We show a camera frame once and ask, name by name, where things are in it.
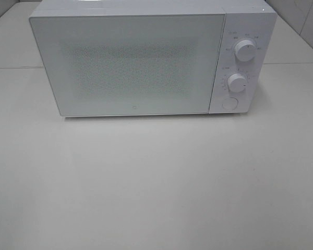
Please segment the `white microwave door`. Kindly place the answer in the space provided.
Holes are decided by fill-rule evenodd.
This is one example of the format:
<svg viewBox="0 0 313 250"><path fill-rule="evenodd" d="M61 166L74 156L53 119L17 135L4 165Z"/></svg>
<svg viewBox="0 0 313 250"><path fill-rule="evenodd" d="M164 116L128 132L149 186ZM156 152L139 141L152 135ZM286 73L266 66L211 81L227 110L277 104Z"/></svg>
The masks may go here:
<svg viewBox="0 0 313 250"><path fill-rule="evenodd" d="M63 117L206 114L223 14L32 17Z"/></svg>

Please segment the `round microwave door button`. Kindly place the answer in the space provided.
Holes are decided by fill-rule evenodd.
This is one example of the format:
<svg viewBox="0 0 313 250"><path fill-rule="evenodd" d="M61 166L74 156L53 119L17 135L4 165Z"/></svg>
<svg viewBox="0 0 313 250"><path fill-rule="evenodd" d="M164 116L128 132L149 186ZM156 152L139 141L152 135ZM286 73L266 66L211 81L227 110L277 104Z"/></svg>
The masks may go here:
<svg viewBox="0 0 313 250"><path fill-rule="evenodd" d="M226 110L234 110L238 106L238 99L229 97L223 100L222 107Z"/></svg>

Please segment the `white microwave knob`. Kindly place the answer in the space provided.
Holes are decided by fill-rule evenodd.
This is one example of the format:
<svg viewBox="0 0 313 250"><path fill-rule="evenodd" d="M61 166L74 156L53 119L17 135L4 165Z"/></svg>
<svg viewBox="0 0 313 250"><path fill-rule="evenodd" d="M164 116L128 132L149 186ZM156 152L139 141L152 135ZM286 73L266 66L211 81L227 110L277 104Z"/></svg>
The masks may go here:
<svg viewBox="0 0 313 250"><path fill-rule="evenodd" d="M256 43L250 38L242 39L234 45L235 57L241 62L252 60L256 56Z"/></svg>
<svg viewBox="0 0 313 250"><path fill-rule="evenodd" d="M230 92L240 93L245 90L247 79L241 73L235 73L228 77L226 83Z"/></svg>

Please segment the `white microwave oven body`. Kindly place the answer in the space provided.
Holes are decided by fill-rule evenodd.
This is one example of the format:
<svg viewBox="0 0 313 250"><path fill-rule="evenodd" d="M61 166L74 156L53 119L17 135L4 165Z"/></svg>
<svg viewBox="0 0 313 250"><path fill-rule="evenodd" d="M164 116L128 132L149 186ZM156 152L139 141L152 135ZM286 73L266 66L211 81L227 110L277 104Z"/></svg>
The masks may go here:
<svg viewBox="0 0 313 250"><path fill-rule="evenodd" d="M261 67L271 40L277 14L265 1L42 1L32 17L180 16L223 14L224 25L215 69L209 111L206 114L245 113L253 99ZM256 56L239 61L234 45L250 38ZM230 92L227 79L241 73L247 79L244 91ZM238 99L234 110L222 107L224 99Z"/></svg>

